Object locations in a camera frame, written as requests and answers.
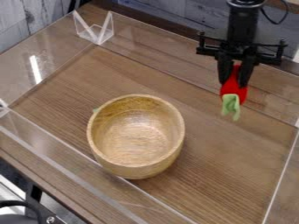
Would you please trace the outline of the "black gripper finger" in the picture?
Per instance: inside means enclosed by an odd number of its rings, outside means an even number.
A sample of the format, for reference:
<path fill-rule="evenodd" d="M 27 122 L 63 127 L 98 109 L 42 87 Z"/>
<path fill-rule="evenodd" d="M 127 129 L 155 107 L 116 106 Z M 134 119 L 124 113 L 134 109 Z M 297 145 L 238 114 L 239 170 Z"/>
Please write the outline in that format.
<path fill-rule="evenodd" d="M 254 72 L 257 65 L 257 56 L 246 55 L 241 60 L 241 66 L 238 70 L 238 86 L 245 88 L 249 85 L 249 80 Z"/>
<path fill-rule="evenodd" d="M 219 71 L 219 83 L 224 84 L 230 78 L 230 74 L 234 67 L 232 58 L 226 54 L 220 53 L 218 57 L 218 71 Z"/>

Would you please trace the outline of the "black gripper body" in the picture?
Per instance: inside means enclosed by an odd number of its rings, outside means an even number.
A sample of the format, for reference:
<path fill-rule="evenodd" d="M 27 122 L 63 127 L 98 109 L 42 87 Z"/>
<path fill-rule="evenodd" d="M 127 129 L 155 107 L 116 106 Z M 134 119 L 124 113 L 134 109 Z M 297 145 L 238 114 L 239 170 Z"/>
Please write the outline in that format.
<path fill-rule="evenodd" d="M 255 64 L 281 65 L 283 60 L 283 53 L 287 47 L 286 41 L 282 39 L 278 44 L 241 44 L 230 42 L 224 38 L 214 38 L 206 35 L 204 31 L 198 33 L 199 46 L 196 53 L 219 58 L 219 53 L 226 53 L 234 60 L 245 60 L 247 56 L 255 57 Z M 261 52 L 261 47 L 275 48 L 274 53 Z"/>

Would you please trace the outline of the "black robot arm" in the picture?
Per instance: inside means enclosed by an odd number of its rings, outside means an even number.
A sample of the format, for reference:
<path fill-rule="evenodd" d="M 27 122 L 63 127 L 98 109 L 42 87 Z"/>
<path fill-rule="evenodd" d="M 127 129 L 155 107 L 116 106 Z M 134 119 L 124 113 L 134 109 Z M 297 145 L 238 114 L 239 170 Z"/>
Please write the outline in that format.
<path fill-rule="evenodd" d="M 263 14 L 273 25 L 281 25 L 290 13 L 290 4 L 279 0 L 285 6 L 285 15 L 275 21 L 265 10 L 267 0 L 227 0 L 228 27 L 222 37 L 208 36 L 206 31 L 198 32 L 199 45 L 196 53 L 215 58 L 218 61 L 219 83 L 228 80 L 234 61 L 239 60 L 238 86 L 249 85 L 255 66 L 261 63 L 281 65 L 287 47 L 281 38 L 269 42 L 258 29 L 259 14 Z"/>

